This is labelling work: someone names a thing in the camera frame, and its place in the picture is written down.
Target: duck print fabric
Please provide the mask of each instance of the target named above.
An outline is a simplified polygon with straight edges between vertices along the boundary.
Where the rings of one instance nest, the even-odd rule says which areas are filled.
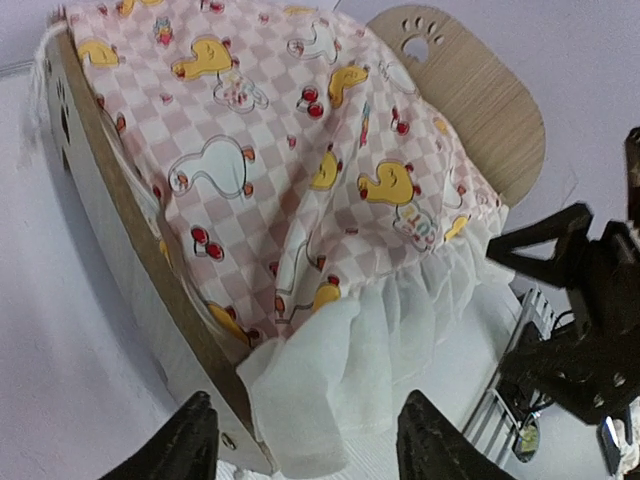
[[[66,13],[203,302],[248,345],[498,215],[451,125],[340,14],[249,0]]]

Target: white ruffle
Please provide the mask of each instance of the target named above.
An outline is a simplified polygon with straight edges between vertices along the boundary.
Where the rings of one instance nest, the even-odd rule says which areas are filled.
[[[471,220],[421,264],[326,305],[238,367],[256,435],[285,476],[335,473],[347,465],[347,438],[394,426],[405,400],[398,384],[427,367],[475,287],[513,280],[485,258],[506,215]]]

